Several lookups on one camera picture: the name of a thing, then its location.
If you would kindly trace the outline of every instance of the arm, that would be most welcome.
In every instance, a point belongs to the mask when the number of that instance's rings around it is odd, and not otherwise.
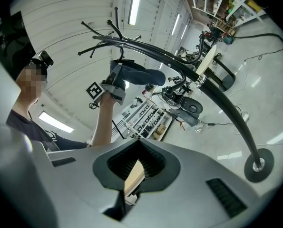
[[[114,104],[115,100],[110,94],[104,93],[102,95],[100,100],[97,126],[94,137],[91,141],[91,146],[99,146],[111,143]]]

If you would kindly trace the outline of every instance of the black vent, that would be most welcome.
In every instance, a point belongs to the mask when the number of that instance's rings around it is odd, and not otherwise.
[[[162,154],[147,146],[140,145],[134,148],[133,145],[109,158],[107,166],[118,177],[126,180],[137,160],[143,166],[146,179],[160,173],[166,165]]]
[[[206,183],[231,218],[247,208],[221,179],[211,179]]]

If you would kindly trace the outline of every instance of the dark t-shirt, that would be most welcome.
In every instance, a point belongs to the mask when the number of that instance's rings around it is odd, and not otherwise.
[[[64,139],[53,131],[44,130],[35,122],[27,120],[13,110],[11,110],[6,124],[24,133],[30,140],[41,142],[47,152],[83,149],[88,145],[87,143]]]

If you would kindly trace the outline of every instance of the cardboard box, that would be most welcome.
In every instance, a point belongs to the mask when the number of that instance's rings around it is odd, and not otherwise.
[[[159,135],[159,134],[157,134],[157,133],[153,133],[153,136],[154,136],[154,139],[155,139],[155,140],[157,140],[157,139],[159,139],[159,138],[160,138],[160,135]]]
[[[164,124],[160,124],[159,127],[156,130],[156,133],[163,134],[165,130],[166,130],[165,125]]]

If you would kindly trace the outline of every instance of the white ceiling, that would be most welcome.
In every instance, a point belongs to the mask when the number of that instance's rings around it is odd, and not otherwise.
[[[175,52],[181,43],[180,37],[190,20],[190,9],[184,0],[141,0],[135,26],[127,24],[131,0],[14,0],[11,13],[22,12],[24,24],[31,43],[38,53],[46,50],[54,60],[48,70],[46,94],[72,122],[76,121],[94,131],[97,110],[90,110],[90,98],[86,89],[94,82],[101,82],[109,74],[109,62],[116,59],[117,48],[104,47],[78,56],[77,53],[98,43],[81,21],[102,34],[111,31],[106,24],[114,19],[114,7],[119,7],[119,26],[129,38],[141,35],[141,41]],[[177,13],[181,18],[175,34],[171,36]],[[157,69],[159,62],[137,52],[125,49],[125,58],[138,64]],[[130,84],[126,90],[123,106],[115,106],[114,115],[130,103],[144,86]]]

